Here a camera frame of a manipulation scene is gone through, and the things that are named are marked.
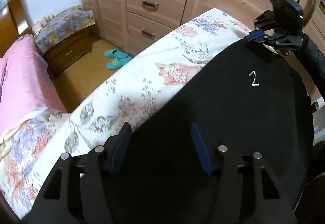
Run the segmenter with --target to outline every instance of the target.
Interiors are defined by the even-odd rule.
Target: drawer handle
[[[158,7],[159,7],[159,4],[158,3],[151,3],[151,2],[148,2],[146,0],[143,0],[142,1],[142,5],[149,6],[149,7],[153,7],[155,9],[158,9]]]
[[[72,53],[72,50],[71,50],[71,51],[69,51],[69,52],[67,52],[65,56],[67,56],[67,55],[68,55],[68,54],[70,54],[70,53]]]
[[[152,39],[155,39],[156,35],[155,34],[151,34],[149,32],[147,32],[145,29],[142,29],[141,32],[147,36],[149,36]]]
[[[314,14],[314,11],[315,11],[315,8],[316,8],[316,2],[317,2],[317,0],[312,0],[312,2],[311,2],[310,8],[309,8],[309,10],[307,12],[307,15],[306,15],[306,17],[305,17],[305,19],[303,21],[303,26],[304,27],[308,24],[308,22],[310,21],[311,17]]]

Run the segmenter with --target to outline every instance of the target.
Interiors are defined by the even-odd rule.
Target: nightstand
[[[48,63],[53,77],[58,77],[64,69],[77,62],[83,55],[90,53],[91,50],[88,29],[85,28],[48,49],[43,54],[43,58]]]
[[[50,75],[58,77],[81,56],[91,52],[88,27],[93,24],[93,11],[75,6],[53,17],[34,36],[37,48],[49,65]]]

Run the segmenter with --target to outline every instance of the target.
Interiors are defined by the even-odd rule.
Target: slipper
[[[104,56],[108,58],[127,58],[127,53],[123,53],[118,49],[113,49],[113,50],[106,51],[104,53]]]
[[[106,67],[109,70],[115,70],[115,69],[119,69],[122,66],[126,65],[129,61],[132,60],[132,57],[127,57],[127,58],[115,58],[112,61],[110,61],[109,63],[106,64]]]

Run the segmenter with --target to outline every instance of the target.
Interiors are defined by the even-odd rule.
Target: floral bedspread
[[[56,15],[35,36],[35,44],[45,53],[49,48],[69,37],[73,33],[95,24],[94,12],[83,11],[81,6],[74,6]]]
[[[6,135],[0,147],[0,188],[16,214],[22,218],[31,209],[62,153],[86,154],[116,135],[124,122],[136,130],[214,56],[249,31],[212,9],[137,55],[71,115],[40,116]]]

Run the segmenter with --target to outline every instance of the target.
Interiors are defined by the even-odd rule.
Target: bed
[[[66,112],[38,53],[20,0],[1,0],[0,135],[17,123],[56,109]]]
[[[65,113],[56,102],[11,124],[0,137],[0,191],[14,212],[23,218],[30,211],[62,153],[86,154],[116,135],[124,122],[135,131],[214,56],[250,31],[228,14],[212,9],[141,52],[73,113]],[[19,42],[30,39],[27,36]]]

